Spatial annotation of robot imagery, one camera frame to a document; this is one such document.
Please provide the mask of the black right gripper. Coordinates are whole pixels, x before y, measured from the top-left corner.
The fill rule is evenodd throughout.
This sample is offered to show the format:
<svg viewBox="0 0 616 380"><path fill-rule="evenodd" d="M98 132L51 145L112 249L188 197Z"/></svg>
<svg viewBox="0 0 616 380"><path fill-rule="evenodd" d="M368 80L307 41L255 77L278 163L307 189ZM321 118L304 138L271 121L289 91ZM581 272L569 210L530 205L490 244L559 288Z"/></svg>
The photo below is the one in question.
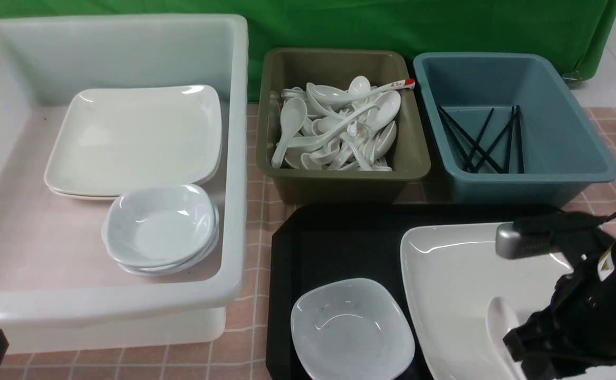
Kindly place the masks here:
<svg viewBox="0 0 616 380"><path fill-rule="evenodd" d="M527 379L562 379L616 366L616 240L586 258L554 312L535 312L503 343Z"/></svg>

